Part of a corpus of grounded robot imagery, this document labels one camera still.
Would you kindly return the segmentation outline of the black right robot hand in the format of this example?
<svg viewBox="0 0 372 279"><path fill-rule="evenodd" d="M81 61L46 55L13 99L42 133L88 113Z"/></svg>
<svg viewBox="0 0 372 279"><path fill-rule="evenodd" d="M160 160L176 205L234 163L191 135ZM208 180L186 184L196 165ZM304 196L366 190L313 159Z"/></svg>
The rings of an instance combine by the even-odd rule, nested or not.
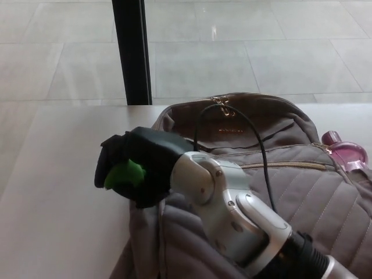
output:
<svg viewBox="0 0 372 279"><path fill-rule="evenodd" d="M170 193L175 163L193 146L183 137L151 128L136 127L101 143L94 185L112 190L150 208Z"/></svg>

